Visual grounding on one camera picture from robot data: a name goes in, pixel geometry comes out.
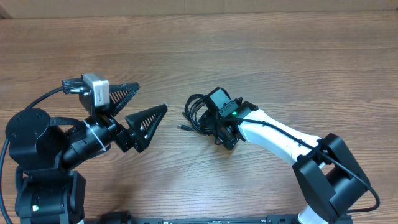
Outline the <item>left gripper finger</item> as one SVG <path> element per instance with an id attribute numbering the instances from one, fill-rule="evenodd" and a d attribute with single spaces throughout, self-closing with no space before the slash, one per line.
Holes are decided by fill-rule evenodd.
<path id="1" fill-rule="evenodd" d="M 64 94 L 78 94 L 79 101 L 84 109 L 92 115 L 105 114 L 106 116 L 116 116 L 139 91 L 139 84 L 123 83 L 119 85 L 110 85 L 110 104 L 96 108 L 93 103 L 93 93 L 83 83 L 83 77 L 62 80 Z"/>
<path id="2" fill-rule="evenodd" d="M 167 110 L 167 105 L 161 104 L 125 117 L 129 126 L 127 131 L 132 140 L 132 146 L 138 153 L 149 147 L 155 131 Z"/>

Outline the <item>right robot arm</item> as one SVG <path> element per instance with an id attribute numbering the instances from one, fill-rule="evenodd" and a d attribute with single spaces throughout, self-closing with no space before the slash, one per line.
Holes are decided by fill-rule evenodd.
<path id="1" fill-rule="evenodd" d="M 242 98 L 231 99 L 220 87 L 201 96 L 201 103 L 207 109 L 198 126 L 214 135 L 215 144 L 232 150 L 246 141 L 292 167 L 307 203 L 297 223 L 336 223 L 370 190 L 369 179 L 339 136 L 296 131 Z"/>

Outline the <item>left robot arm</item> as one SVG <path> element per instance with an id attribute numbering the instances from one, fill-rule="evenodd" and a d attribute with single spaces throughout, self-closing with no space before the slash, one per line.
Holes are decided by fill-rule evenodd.
<path id="1" fill-rule="evenodd" d="M 167 112 L 162 104 L 118 123 L 139 85 L 110 85 L 94 73 L 64 80 L 60 91 L 78 95 L 88 117 L 52 117 L 33 102 L 6 126 L 3 153 L 17 163 L 15 211 L 22 223 L 83 223 L 86 180 L 76 167 L 113 144 L 142 152 Z"/>

